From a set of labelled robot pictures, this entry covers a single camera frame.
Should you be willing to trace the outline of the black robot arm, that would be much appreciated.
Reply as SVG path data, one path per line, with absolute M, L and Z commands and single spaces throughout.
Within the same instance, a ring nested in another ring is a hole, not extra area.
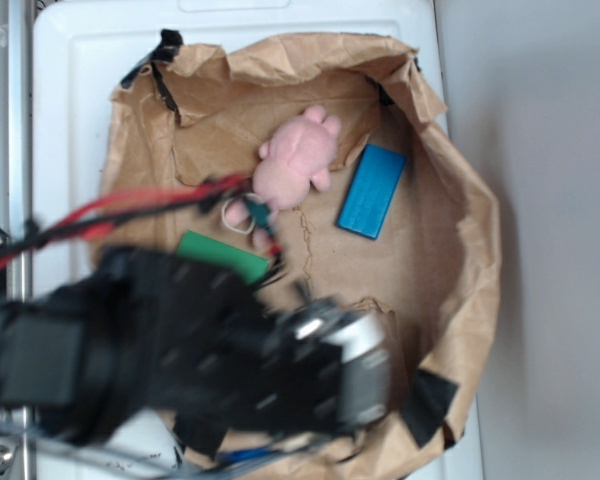
M 234 271 L 116 248 L 87 278 L 0 302 L 0 407 L 85 444 L 138 411 L 176 416 L 193 448 L 230 430 L 350 435 L 390 397 L 384 332 L 331 299 L 276 312 Z

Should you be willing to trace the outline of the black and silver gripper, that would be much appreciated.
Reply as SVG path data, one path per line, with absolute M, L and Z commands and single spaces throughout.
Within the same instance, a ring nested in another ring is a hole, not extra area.
M 351 434 L 382 418 L 391 386 L 385 340 L 376 315 L 332 298 L 270 318 L 259 347 L 259 429 Z

